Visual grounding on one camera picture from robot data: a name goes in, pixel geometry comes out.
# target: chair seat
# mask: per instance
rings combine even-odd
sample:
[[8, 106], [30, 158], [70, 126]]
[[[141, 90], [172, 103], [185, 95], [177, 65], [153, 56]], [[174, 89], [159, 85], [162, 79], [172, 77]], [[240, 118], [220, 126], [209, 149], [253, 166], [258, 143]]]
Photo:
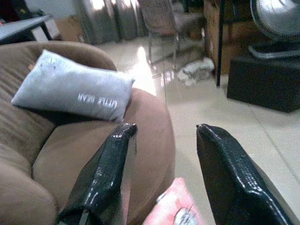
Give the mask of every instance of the chair seat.
[[199, 13], [174, 12], [175, 28], [180, 34], [191, 30], [199, 30], [203, 27], [205, 18]]

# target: pink cloth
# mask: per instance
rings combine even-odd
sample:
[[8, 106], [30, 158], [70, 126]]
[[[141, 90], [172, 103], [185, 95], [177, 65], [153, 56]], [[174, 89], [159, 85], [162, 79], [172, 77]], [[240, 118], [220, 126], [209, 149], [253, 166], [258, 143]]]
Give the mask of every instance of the pink cloth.
[[143, 225], [179, 224], [178, 221], [183, 220], [183, 211], [189, 212], [189, 216], [193, 219], [188, 223], [186, 217], [185, 222], [181, 222], [182, 225], [205, 225], [183, 178], [175, 178], [172, 185], [157, 201]]

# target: tiled floor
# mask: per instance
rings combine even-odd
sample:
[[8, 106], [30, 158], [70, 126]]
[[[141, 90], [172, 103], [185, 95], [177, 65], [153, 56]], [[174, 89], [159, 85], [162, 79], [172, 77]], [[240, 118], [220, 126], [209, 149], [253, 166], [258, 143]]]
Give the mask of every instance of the tiled floor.
[[[286, 114], [227, 99], [226, 76], [222, 76], [220, 88], [216, 88], [213, 78], [187, 88], [172, 73], [170, 61], [150, 69], [146, 61], [147, 44], [147, 38], [136, 38], [100, 48], [113, 59], [119, 71], [135, 76], [134, 86], [166, 101], [176, 138], [175, 175], [186, 179], [206, 224], [214, 224], [214, 219], [196, 155], [195, 126], [201, 123], [231, 133], [300, 219], [300, 110]], [[170, 52], [169, 46], [164, 49], [165, 54]], [[153, 54], [161, 55], [161, 47], [157, 46]], [[177, 61], [185, 64], [194, 56], [179, 56]]]

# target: brown sofa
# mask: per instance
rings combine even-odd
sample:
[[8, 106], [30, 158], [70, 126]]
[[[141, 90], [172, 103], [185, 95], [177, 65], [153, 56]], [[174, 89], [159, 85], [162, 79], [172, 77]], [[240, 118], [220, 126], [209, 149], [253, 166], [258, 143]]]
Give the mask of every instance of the brown sofa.
[[[47, 49], [78, 63], [115, 70], [90, 45], [25, 42], [0, 46], [0, 224], [53, 225], [76, 178], [117, 126], [58, 112], [20, 109], [10, 101], [28, 66]], [[132, 89], [125, 123], [138, 126], [128, 224], [141, 224], [174, 176], [174, 137], [165, 104]]]

